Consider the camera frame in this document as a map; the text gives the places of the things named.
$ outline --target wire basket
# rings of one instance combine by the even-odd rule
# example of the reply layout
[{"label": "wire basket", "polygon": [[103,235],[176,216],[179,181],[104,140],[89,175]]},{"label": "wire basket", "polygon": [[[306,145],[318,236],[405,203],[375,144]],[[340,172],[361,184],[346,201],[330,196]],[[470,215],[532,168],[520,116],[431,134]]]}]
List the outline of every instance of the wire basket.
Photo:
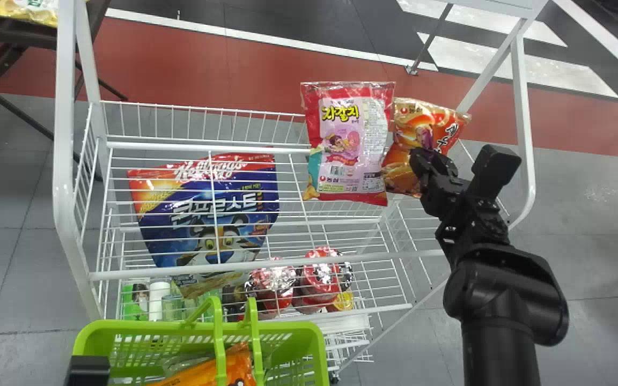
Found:
[{"label": "wire basket", "polygon": [[[211,309],[213,322],[199,322]],[[264,384],[328,384],[321,330],[311,322],[258,322],[256,302],[245,319],[223,322],[219,298],[211,296],[181,323],[101,320],[78,334],[74,356],[108,357],[111,383],[146,384],[164,379],[162,363],[179,354],[214,352],[216,382],[228,384],[225,345],[248,342],[253,376]]]}]

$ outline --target white wire shelf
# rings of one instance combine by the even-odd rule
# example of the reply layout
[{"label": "white wire shelf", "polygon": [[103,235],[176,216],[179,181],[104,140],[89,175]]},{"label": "white wire shelf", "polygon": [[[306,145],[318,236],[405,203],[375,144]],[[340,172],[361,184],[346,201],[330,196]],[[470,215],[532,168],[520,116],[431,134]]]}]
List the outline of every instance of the white wire shelf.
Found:
[{"label": "white wire shelf", "polygon": [[[338,368],[353,357],[371,339],[373,329],[384,330],[380,313],[407,310],[433,288],[446,264],[434,239],[439,224],[428,216],[418,200],[405,196],[390,196],[388,207],[352,201],[304,201],[302,194],[308,179],[306,127],[304,117],[294,114],[245,112],[244,110],[143,105],[142,103],[103,102],[104,108],[90,108],[80,152],[81,162],[76,168],[73,197],[78,224],[77,240],[83,244],[88,227],[100,228],[94,269],[88,278],[104,318],[124,318],[122,289],[133,281],[148,281],[181,273],[214,273],[221,271],[251,271],[260,267],[292,266],[319,262],[351,262],[354,280],[348,291],[354,297],[352,310],[338,313],[305,314],[294,306],[280,311],[280,320],[311,320],[326,335],[329,366]],[[101,120],[106,126],[106,146],[93,133],[93,113],[104,112]],[[254,261],[224,264],[197,264],[157,268],[154,262],[159,252],[150,252],[142,237],[140,221],[158,218],[167,213],[136,213],[136,205],[153,205],[164,201],[136,198],[128,183],[131,169],[155,170],[166,164],[178,164],[208,159],[215,167],[217,154],[223,152],[271,153],[275,170],[265,171],[265,177],[275,179],[277,198],[257,203],[277,204],[278,210],[266,213],[275,221],[258,223],[270,226],[263,245],[255,252]],[[100,224],[89,224],[93,215],[91,201],[96,199],[93,174],[101,168],[105,180]],[[245,179],[248,171],[240,170],[236,181]],[[211,200],[193,201],[192,207],[205,205],[213,218],[216,212],[216,193],[219,183],[232,178],[209,173],[205,181],[211,188],[192,190],[206,192]],[[168,196],[170,188],[152,186],[153,194]],[[153,230],[169,225],[151,225]],[[243,252],[235,241],[242,235],[230,235],[230,247],[216,243],[213,250],[220,262],[221,252]],[[164,237],[149,242],[201,241],[196,234],[187,237]],[[308,259],[307,252],[316,247],[329,246],[341,252],[339,257]],[[196,254],[195,249],[179,251]],[[354,361],[371,361],[368,352],[360,352]]]}]

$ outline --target snack package on table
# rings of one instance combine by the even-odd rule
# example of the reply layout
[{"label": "snack package on table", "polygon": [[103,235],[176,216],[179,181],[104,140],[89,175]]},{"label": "snack package on table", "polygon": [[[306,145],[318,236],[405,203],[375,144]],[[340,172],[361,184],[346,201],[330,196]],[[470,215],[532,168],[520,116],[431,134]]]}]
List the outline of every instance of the snack package on table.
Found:
[{"label": "snack package on table", "polygon": [[[209,359],[205,362],[198,362],[198,359],[184,358],[184,363],[179,366],[176,362],[167,362],[164,365],[166,373],[181,369],[191,363],[198,363],[195,366],[182,369],[168,378],[148,383],[148,386],[216,386],[216,359]],[[256,386],[256,380],[252,373],[251,353],[247,347],[247,342],[232,345],[225,350],[226,384],[235,386]]]},{"label": "snack package on table", "polygon": [[[278,217],[272,154],[219,154],[211,161],[131,169],[128,178],[142,239],[159,267],[254,261]],[[184,298],[194,299],[242,284],[248,274],[178,274],[173,280]]]},{"label": "snack package on table", "polygon": [[311,144],[303,199],[387,206],[381,174],[392,115],[392,81],[301,83]]},{"label": "snack package on table", "polygon": [[395,98],[393,144],[382,163],[385,188],[419,198],[419,180],[409,166],[409,151],[426,147],[447,155],[471,116],[412,98]]},{"label": "snack package on table", "polygon": [[0,0],[0,17],[56,28],[58,3],[59,0]]}]

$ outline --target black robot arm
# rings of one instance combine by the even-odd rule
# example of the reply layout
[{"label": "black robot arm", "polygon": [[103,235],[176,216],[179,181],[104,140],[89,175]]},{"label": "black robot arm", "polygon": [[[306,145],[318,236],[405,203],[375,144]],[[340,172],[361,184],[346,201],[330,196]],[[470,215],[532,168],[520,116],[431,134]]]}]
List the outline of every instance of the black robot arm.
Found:
[{"label": "black robot arm", "polygon": [[410,152],[421,204],[441,220],[436,239],[452,271],[443,305],[461,322],[468,386],[539,386],[535,344],[558,344],[569,325],[549,264],[510,244],[496,205],[520,162],[506,147],[485,145],[467,181],[448,157],[421,148]]}]

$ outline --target orange snack bag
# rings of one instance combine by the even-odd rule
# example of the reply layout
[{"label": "orange snack bag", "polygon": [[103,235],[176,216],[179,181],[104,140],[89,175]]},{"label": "orange snack bag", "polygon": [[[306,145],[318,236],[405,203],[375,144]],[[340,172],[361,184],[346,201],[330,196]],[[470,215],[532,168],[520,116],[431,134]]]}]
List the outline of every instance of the orange snack bag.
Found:
[{"label": "orange snack bag", "polygon": [[412,98],[395,98],[393,144],[382,163],[385,190],[419,198],[419,180],[409,166],[409,151],[427,147],[447,155],[471,116]]},{"label": "orange snack bag", "polygon": [[[228,384],[256,386],[247,342],[232,345],[225,350],[225,367]],[[176,384],[178,386],[216,386],[216,359],[192,366],[162,381],[150,383],[148,386],[175,386]]]}]

